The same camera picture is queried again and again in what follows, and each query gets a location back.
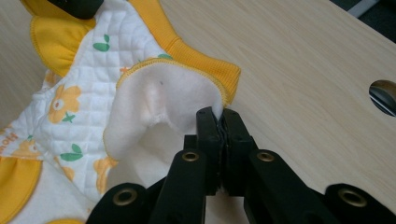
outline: light wood surface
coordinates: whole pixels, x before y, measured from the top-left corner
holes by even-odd
[[[396,82],[396,45],[328,0],[162,0],[175,29],[201,52],[242,68],[231,108],[260,148],[308,187],[366,190],[396,212],[396,118],[370,85]],[[45,67],[16,0],[0,7],[0,126],[40,89]]]

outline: yellow duck print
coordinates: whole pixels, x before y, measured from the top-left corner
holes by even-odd
[[[20,147],[12,153],[15,157],[27,157],[35,159],[40,155],[40,152],[35,147],[35,140],[24,140]]]
[[[106,192],[106,186],[107,186],[106,172],[110,168],[116,166],[117,163],[118,163],[117,161],[114,161],[111,158],[106,157],[104,159],[95,161],[95,163],[93,164],[93,168],[98,174],[98,178],[96,180],[96,187],[100,193],[103,194]]]

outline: screw hole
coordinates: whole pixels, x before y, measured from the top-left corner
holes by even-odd
[[[257,158],[261,161],[273,161],[275,157],[268,152],[259,152]]]
[[[195,152],[186,152],[182,156],[184,161],[197,161],[199,159],[199,155]]]
[[[118,206],[125,206],[133,203],[137,198],[137,192],[134,189],[121,189],[113,197],[113,203]]]
[[[355,207],[364,207],[367,205],[367,201],[364,197],[359,195],[357,192],[350,189],[338,190],[338,196],[346,203],[349,203]]]

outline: black plastic part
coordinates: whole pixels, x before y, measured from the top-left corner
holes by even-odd
[[[205,167],[205,153],[192,149],[179,151],[148,223],[204,223]]]
[[[125,205],[116,205],[115,197],[123,190],[135,191],[136,198],[134,201]],[[120,194],[119,200],[127,202],[132,195],[128,192]],[[87,224],[129,224],[129,223],[147,223],[149,220],[150,205],[147,201],[147,191],[137,184],[121,184],[109,190],[102,200],[95,206]]]
[[[342,223],[396,223],[396,216],[373,196],[347,184],[326,188],[325,203]]]
[[[103,0],[49,0],[53,5],[82,20],[93,18]]]
[[[235,111],[224,109],[221,123],[227,136],[222,163],[223,186],[230,196],[244,196],[248,154],[251,150],[257,149],[257,146]]]
[[[250,223],[339,223],[335,216],[275,152],[253,150],[249,156],[245,208]],[[258,214],[252,208],[265,207]]]
[[[220,181],[230,196],[245,197],[252,224],[396,223],[387,207],[356,187],[333,185],[325,195],[310,189],[275,152],[257,148],[232,110],[225,109],[220,122],[210,107],[198,111],[197,128],[197,135],[185,136],[166,178],[148,189],[116,186],[87,223],[204,223],[205,196],[214,195]],[[115,198],[131,198],[128,189],[136,197],[116,205]]]
[[[207,157],[206,195],[215,195],[220,187],[220,163],[223,149],[219,126],[211,107],[196,113],[197,135],[196,149],[204,152]]]

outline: yellow trim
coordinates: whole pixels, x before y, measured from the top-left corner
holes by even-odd
[[[33,17],[30,35],[43,63],[65,77],[78,52],[79,44],[91,27],[77,21]]]
[[[8,223],[25,206],[37,184],[42,161],[0,157],[0,223]]]
[[[195,73],[197,73],[197,74],[199,74],[199,75],[201,75],[203,77],[208,78],[210,81],[213,82],[213,84],[215,84],[218,87],[218,89],[220,91],[220,94],[221,94],[221,100],[222,100],[223,106],[226,106],[230,102],[230,96],[229,96],[228,92],[226,91],[226,88],[223,86],[223,83],[221,83],[215,77],[210,76],[208,73],[203,72],[201,70],[198,70],[196,68],[188,67],[184,63],[179,63],[179,62],[176,62],[174,60],[161,59],[161,58],[149,59],[149,60],[143,61],[142,63],[137,63],[131,69],[129,69],[127,72],[122,74],[122,76],[120,77],[119,81],[117,82],[116,88],[118,89],[120,87],[120,85],[122,85],[124,80],[126,78],[128,78],[130,75],[132,75],[134,72],[136,72],[137,70],[142,69],[142,68],[147,67],[147,66],[150,66],[150,65],[155,64],[155,63],[172,64],[172,65],[175,65],[175,66],[179,66],[179,67],[188,69],[188,70],[190,70],[192,72],[195,72]]]
[[[59,219],[48,222],[47,224],[83,224],[82,221],[75,220],[75,219]]]
[[[129,0],[129,2],[161,48],[174,60],[215,77],[227,91],[229,98],[226,103],[230,104],[236,94],[240,68],[232,63],[210,58],[185,44],[167,19],[159,0]]]

